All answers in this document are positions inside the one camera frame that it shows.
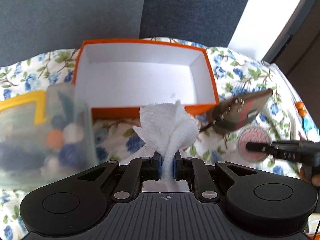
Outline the light grey sofa cushion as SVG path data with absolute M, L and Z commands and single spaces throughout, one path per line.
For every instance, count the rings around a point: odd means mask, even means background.
M 137 38 L 144 0 L 1 0 L 1 65 L 83 41 Z

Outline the white paper towel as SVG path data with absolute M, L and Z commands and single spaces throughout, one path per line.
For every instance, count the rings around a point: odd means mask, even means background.
M 177 151 L 189 148 L 199 134 L 197 123 L 180 101 L 150 104 L 139 111 L 140 126 L 133 129 L 145 142 L 134 157 L 150 157 L 156 151 L 162 157 L 161 179 L 143 183 L 144 192 L 188 192 L 185 180 L 173 178 L 173 161 Z

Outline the floral blue bedsheet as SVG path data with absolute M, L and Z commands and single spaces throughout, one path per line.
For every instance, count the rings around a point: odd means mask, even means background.
M 220 100 L 240 94 L 272 89 L 268 100 L 253 124 L 266 129 L 273 140 L 319 141 L 319 131 L 311 116 L 301 118 L 296 110 L 300 97 L 280 69 L 222 47 L 206 48 Z M 78 49 L 49 51 L 10 66 L 1 65 L 1 99 L 45 90 L 49 85 L 71 83 Z M 136 118 L 94 122 L 97 156 L 101 161 L 117 160 L 128 164 L 136 157 L 149 155 L 144 141 L 133 130 Z M 201 133 L 184 155 L 202 159 L 208 165 L 232 161 L 247 165 L 238 151 L 240 132 L 219 135 L 213 129 Z

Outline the orange cardboard box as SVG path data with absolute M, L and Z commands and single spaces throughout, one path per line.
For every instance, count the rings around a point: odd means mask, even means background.
M 203 48 L 139 39 L 83 42 L 76 59 L 75 96 L 94 119 L 138 117 L 149 104 L 180 101 L 200 115 L 219 103 Z

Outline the clear plastic storage container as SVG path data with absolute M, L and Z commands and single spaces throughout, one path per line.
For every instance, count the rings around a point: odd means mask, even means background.
M 68 83 L 1 102 L 1 187 L 40 187 L 99 161 L 91 111 Z

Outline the pink round knitted pad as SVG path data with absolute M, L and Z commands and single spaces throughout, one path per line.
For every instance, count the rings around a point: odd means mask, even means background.
M 238 150 L 240 157 L 250 163 L 259 163 L 267 158 L 266 153 L 249 151 L 246 148 L 248 142 L 269 144 L 272 138 L 263 127 L 258 125 L 251 125 L 243 128 L 238 134 Z

